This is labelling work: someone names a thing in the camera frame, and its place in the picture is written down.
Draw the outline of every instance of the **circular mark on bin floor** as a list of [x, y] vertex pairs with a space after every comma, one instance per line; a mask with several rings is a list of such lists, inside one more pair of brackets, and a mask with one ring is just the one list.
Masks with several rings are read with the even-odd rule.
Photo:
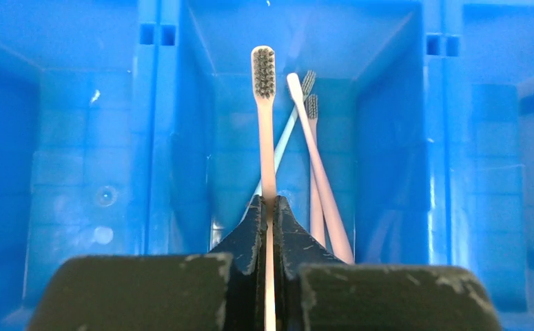
[[103, 207], [108, 207], [116, 202], [117, 195], [118, 193], [112, 186], [103, 186], [96, 192], [96, 202]]
[[112, 229], [107, 226], [98, 226], [94, 229], [94, 240], [101, 245], [111, 242], [113, 236]]

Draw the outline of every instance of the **plastic tray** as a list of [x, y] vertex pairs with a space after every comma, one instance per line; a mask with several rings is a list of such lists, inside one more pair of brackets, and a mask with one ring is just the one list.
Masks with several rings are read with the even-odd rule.
[[[258, 182], [249, 53], [315, 70], [358, 263], [453, 264], [534, 330], [534, 4], [0, 0], [0, 330], [82, 254], [206, 252]], [[308, 226], [296, 126], [277, 175]]]

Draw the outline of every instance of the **gripped toothbrush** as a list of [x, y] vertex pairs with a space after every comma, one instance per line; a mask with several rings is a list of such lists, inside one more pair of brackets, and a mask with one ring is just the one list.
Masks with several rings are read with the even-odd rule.
[[[312, 70], [308, 70], [305, 77], [303, 77], [303, 81], [301, 82], [301, 90], [303, 91], [305, 98], [307, 98], [309, 93], [311, 93], [311, 89], [314, 87], [315, 82], [316, 73]], [[281, 164], [283, 153], [285, 153], [285, 148], [287, 148], [287, 143], [289, 143], [289, 138], [291, 136], [291, 132], [293, 132], [295, 122], [297, 122], [297, 107], [293, 107], [293, 111], [291, 111], [291, 115], [289, 115], [285, 129], [283, 130], [283, 133], [279, 138], [279, 142], [277, 143], [277, 147], [275, 148], [275, 173], [277, 173], [279, 170], [279, 165]], [[259, 181], [253, 195], [260, 195], [262, 188], [262, 181]]]
[[[305, 107], [307, 109], [307, 118], [309, 119], [309, 127], [311, 134], [314, 136], [314, 141], [317, 143], [317, 126], [318, 126], [318, 96], [310, 95], [305, 100]], [[320, 194], [314, 176], [314, 167], [310, 166], [311, 172], [309, 174], [309, 231], [311, 236], [325, 248], [325, 227], [323, 221], [323, 211], [321, 208]]]
[[350, 247], [350, 242], [348, 241], [348, 235], [344, 229], [340, 211], [336, 205], [336, 200], [333, 198], [333, 192], [325, 174], [320, 153], [318, 152], [314, 136], [309, 127], [309, 120], [305, 112], [305, 106], [303, 105], [303, 92], [301, 91], [299, 76], [296, 73], [288, 74], [287, 84], [291, 92], [291, 98], [297, 106], [297, 113], [301, 121], [301, 126], [303, 127], [333, 253], [345, 263], [354, 264], [354, 255]]
[[267, 242], [265, 257], [265, 331], [276, 331], [273, 217], [277, 185], [273, 147], [273, 102], [275, 99], [275, 52], [269, 46], [252, 50], [253, 95], [258, 111], [260, 177], [267, 206]]

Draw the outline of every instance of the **black metal clamp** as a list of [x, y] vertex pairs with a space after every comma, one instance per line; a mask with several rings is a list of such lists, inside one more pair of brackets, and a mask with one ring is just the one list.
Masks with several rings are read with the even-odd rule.
[[[81, 257], [53, 276], [31, 331], [264, 330], [267, 225], [255, 196], [210, 253]], [[501, 330], [480, 282], [457, 267], [345, 265], [278, 197], [278, 330]]]

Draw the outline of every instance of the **toothbrush bristles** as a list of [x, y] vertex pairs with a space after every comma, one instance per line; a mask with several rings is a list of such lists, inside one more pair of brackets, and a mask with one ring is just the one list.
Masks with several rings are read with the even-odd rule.
[[253, 53], [254, 92], [269, 99], [275, 95], [275, 52], [260, 48]]
[[309, 95], [311, 89], [314, 88], [315, 82], [316, 72], [313, 70], [308, 70], [307, 74], [305, 74], [305, 77], [303, 77], [303, 81], [301, 82], [301, 90], [303, 91], [303, 95]]
[[307, 111], [307, 117], [309, 119], [318, 118], [318, 96], [317, 94], [311, 94], [305, 100], [305, 110]]

